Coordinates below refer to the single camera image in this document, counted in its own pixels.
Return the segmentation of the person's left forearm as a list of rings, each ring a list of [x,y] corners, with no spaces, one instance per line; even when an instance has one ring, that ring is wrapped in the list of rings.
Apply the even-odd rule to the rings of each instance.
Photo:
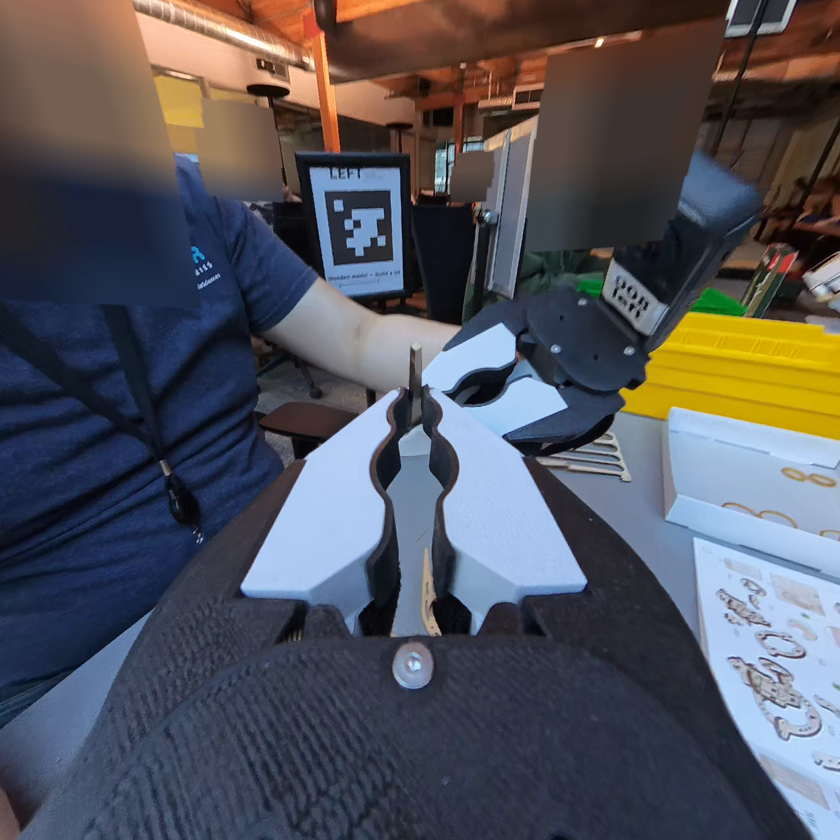
[[[294,308],[261,339],[347,381],[387,393],[410,385],[410,351],[419,344],[422,368],[459,327],[403,314],[380,314],[315,279]]]

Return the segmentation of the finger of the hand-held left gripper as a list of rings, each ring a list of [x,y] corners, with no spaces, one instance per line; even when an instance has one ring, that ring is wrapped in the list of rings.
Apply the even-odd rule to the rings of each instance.
[[[464,405],[458,413],[460,433],[499,438],[531,426],[554,414],[564,413],[567,402],[559,390],[532,377],[508,383],[494,399]]]
[[[422,384],[452,396],[473,385],[504,382],[517,361],[517,338],[498,323],[442,350],[424,370]]]

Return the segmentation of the model instruction booklet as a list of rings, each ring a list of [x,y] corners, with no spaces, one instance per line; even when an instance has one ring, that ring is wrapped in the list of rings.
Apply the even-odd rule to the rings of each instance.
[[[744,741],[813,838],[839,837],[838,584],[694,538],[700,642]]]

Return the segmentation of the yellow plastic bin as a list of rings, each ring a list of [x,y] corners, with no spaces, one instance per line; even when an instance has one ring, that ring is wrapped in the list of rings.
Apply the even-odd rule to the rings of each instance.
[[[691,312],[650,355],[624,412],[674,408],[839,439],[839,337],[821,325]]]

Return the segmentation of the white board panel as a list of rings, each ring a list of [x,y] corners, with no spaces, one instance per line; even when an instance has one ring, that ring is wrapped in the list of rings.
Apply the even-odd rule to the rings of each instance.
[[[493,153],[494,171],[484,208],[495,216],[485,290],[508,299],[514,297],[518,282],[538,124],[539,118],[532,117],[485,143],[486,151]]]

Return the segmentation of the red and green carton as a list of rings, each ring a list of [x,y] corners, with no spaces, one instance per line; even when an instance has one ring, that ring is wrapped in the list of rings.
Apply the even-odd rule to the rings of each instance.
[[[798,256],[798,251],[785,243],[769,245],[752,275],[741,305],[743,317],[761,319],[786,280]]]

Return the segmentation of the green plastic tray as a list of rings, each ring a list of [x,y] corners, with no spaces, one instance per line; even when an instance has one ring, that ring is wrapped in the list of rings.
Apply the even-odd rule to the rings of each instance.
[[[601,275],[596,272],[586,272],[574,275],[574,277],[577,279],[578,291],[594,298],[601,295],[604,284]],[[700,294],[692,311],[739,318],[744,316],[747,308],[726,293],[715,288],[707,288]]]

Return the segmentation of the flat wooden fork-shaped parts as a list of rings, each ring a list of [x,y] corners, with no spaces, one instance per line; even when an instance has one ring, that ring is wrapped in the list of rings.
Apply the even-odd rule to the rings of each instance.
[[[619,441],[613,431],[605,432],[589,444],[553,455],[537,457],[541,466],[569,473],[632,480]]]

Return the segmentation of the silver ventilation duct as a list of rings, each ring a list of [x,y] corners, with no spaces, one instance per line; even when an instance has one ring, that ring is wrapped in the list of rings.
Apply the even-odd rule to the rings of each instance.
[[[240,49],[265,60],[314,72],[312,55],[287,38],[198,2],[133,1],[136,13]]]

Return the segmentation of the orange steel column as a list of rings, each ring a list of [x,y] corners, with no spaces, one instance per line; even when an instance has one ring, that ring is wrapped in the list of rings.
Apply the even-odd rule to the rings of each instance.
[[[326,38],[314,12],[310,12],[305,18],[304,28],[310,41],[317,76],[318,104],[324,150],[330,153],[339,153],[341,152],[339,114],[330,77]]]

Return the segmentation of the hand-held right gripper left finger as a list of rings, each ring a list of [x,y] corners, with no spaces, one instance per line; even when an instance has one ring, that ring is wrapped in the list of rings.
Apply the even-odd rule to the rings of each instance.
[[[408,390],[388,392],[302,461],[243,595],[334,607],[352,634],[392,634],[401,570],[387,491],[411,414]]]

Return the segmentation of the white cardboard box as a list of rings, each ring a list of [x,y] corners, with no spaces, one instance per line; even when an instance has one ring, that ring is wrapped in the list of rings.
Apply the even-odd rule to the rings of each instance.
[[[672,408],[667,522],[838,578],[839,443]]]

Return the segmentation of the black framed tag sign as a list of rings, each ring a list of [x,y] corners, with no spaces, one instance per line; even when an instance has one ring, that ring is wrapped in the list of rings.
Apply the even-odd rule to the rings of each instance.
[[[321,278],[358,301],[409,297],[410,157],[298,151],[295,161]]]

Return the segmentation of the brown stool seat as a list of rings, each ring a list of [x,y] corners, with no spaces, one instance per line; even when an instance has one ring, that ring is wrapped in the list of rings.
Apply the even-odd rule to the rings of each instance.
[[[288,438],[294,458],[305,459],[351,424],[358,414],[315,402],[288,402],[268,414],[256,416],[264,432]]]

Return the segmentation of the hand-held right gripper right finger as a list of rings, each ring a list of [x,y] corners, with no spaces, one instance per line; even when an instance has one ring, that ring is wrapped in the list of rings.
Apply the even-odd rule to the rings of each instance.
[[[430,614],[441,635],[476,635],[498,604],[582,592],[587,579],[529,462],[436,388],[422,391],[435,503]]]

